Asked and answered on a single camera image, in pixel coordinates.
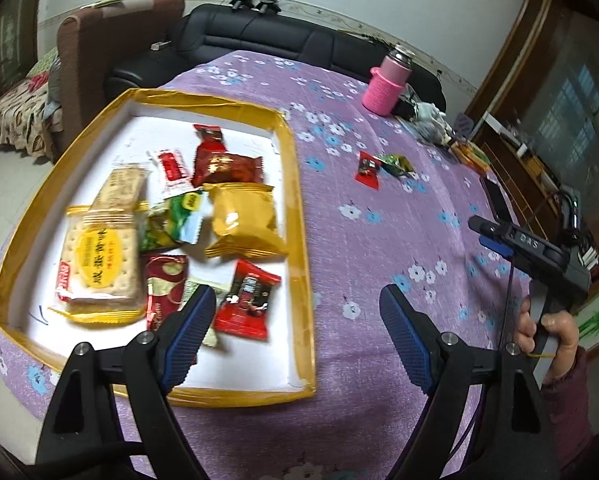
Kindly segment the dark red sleeve forearm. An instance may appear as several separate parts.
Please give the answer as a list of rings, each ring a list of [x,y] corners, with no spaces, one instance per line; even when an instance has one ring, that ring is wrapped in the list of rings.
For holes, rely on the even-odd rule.
[[[557,462],[562,472],[568,471],[593,440],[588,418],[586,350],[578,347],[569,372],[544,385],[540,394],[552,425]]]

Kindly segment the person right hand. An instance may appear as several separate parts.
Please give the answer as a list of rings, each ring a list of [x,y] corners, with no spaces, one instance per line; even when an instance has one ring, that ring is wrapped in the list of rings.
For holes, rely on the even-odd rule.
[[[537,330],[547,336],[541,351],[536,349]],[[537,356],[536,372],[543,374],[544,386],[564,378],[575,364],[579,331],[574,318],[565,310],[546,313],[535,321],[531,316],[531,297],[525,297],[517,315],[513,339],[522,352]]]

